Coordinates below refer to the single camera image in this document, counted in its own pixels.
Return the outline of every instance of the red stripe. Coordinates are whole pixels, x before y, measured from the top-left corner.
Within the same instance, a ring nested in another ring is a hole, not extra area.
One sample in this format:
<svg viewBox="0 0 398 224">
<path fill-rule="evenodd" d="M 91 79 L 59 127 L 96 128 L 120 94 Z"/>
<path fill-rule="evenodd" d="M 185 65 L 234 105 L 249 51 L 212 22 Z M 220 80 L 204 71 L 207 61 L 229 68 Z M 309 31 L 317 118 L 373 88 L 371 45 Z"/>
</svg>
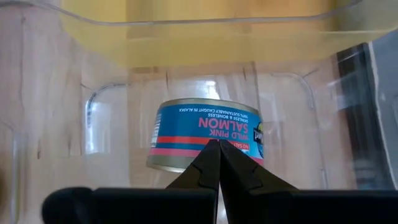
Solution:
<svg viewBox="0 0 398 224">
<path fill-rule="evenodd" d="M 157 137 L 157 143 L 183 143 L 183 144 L 207 144 L 210 139 L 213 138 L 202 138 L 202 137 L 185 137 L 185 136 L 159 136 Z M 238 149 L 250 150 L 250 145 L 243 142 L 230 141 Z"/>
<path fill-rule="evenodd" d="M 200 153 L 199 150 L 188 150 L 188 149 L 161 149 L 161 148 L 151 148 L 149 155 L 151 156 L 182 156 L 182 157 L 192 157 L 195 158 Z M 252 160 L 256 161 L 260 165 L 264 165 L 263 159 L 258 159 L 250 157 Z"/>
</svg>

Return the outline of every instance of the can label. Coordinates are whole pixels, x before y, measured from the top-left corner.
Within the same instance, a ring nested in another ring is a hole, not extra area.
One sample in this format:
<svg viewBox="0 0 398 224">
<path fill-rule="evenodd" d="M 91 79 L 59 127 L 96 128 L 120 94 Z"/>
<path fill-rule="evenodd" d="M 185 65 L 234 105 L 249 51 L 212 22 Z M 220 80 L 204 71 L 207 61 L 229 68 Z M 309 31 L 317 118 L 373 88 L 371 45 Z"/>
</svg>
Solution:
<svg viewBox="0 0 398 224">
<path fill-rule="evenodd" d="M 248 111 L 206 104 L 161 108 L 150 155 L 196 157 L 210 139 L 226 139 L 263 164 L 261 118 Z"/>
</svg>

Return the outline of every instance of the clear plastic container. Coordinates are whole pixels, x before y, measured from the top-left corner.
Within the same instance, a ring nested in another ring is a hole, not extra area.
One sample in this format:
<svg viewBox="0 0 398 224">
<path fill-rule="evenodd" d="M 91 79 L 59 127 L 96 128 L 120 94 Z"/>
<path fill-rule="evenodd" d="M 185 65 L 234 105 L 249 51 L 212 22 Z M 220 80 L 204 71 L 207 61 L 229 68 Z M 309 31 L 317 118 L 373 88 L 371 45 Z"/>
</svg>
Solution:
<svg viewBox="0 0 398 224">
<path fill-rule="evenodd" d="M 397 1 L 127 19 L 96 17 L 122 1 L 60 2 L 0 1 L 0 223 L 40 223 L 64 187 L 167 186 L 178 174 L 146 167 L 155 115 L 186 97 L 258 109 L 264 167 L 300 189 L 396 187 L 398 49 L 390 36 L 357 44 L 395 28 Z M 342 28 L 304 25 L 331 17 Z"/>
</svg>

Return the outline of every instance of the salmon can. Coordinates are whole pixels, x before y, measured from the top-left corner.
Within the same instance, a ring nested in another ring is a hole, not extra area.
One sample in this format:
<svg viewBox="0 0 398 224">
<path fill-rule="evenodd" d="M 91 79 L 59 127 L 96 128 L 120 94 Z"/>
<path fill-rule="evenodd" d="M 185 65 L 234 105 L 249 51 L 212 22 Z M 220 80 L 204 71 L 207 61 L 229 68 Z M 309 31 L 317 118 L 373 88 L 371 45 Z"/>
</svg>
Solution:
<svg viewBox="0 0 398 224">
<path fill-rule="evenodd" d="M 259 164 L 264 163 L 258 110 L 225 100 L 186 98 L 159 107 L 147 166 L 183 172 L 210 139 L 226 139 Z"/>
</svg>

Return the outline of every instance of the black object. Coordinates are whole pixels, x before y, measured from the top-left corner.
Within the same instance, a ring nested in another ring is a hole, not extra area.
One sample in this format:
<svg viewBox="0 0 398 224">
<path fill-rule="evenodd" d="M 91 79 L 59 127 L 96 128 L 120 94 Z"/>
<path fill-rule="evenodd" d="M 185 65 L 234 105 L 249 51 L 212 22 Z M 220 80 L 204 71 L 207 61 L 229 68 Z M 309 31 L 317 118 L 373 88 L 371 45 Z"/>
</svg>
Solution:
<svg viewBox="0 0 398 224">
<path fill-rule="evenodd" d="M 211 140 L 166 189 L 69 188 L 49 195 L 44 223 L 398 223 L 396 191 L 298 190 L 225 140 Z"/>
</svg>

